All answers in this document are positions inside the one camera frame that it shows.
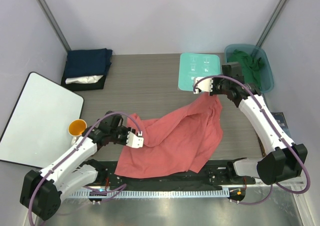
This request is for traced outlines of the pink t shirt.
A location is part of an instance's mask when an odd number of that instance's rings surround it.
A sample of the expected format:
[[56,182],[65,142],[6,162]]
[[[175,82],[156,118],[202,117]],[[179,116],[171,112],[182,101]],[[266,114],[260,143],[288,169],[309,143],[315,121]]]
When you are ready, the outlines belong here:
[[202,94],[158,119],[142,120],[132,114],[127,126],[142,130],[143,146],[124,146],[115,174],[144,179],[186,171],[198,173],[223,138],[222,108],[217,96]]

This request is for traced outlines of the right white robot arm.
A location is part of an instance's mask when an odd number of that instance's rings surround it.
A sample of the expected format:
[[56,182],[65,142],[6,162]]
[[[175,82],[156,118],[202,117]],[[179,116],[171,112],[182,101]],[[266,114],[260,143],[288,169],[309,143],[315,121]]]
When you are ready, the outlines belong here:
[[248,118],[264,147],[261,159],[238,159],[226,170],[226,179],[233,184],[244,176],[259,178],[267,185],[299,177],[306,173],[304,165],[308,151],[296,144],[268,110],[259,87],[245,83],[241,65],[222,66],[222,74],[211,80],[210,95],[226,95]]

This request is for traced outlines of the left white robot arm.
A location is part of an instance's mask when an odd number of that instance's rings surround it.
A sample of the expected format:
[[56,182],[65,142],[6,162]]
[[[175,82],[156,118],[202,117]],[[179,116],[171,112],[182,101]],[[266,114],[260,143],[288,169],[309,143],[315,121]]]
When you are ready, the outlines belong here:
[[107,112],[92,126],[76,135],[75,142],[57,160],[39,171],[29,171],[23,180],[20,203],[27,208],[30,225],[33,216],[50,219],[62,202],[73,192],[90,184],[102,185],[107,179],[107,168],[90,159],[109,143],[133,148],[143,142],[140,128],[123,125],[122,112]]

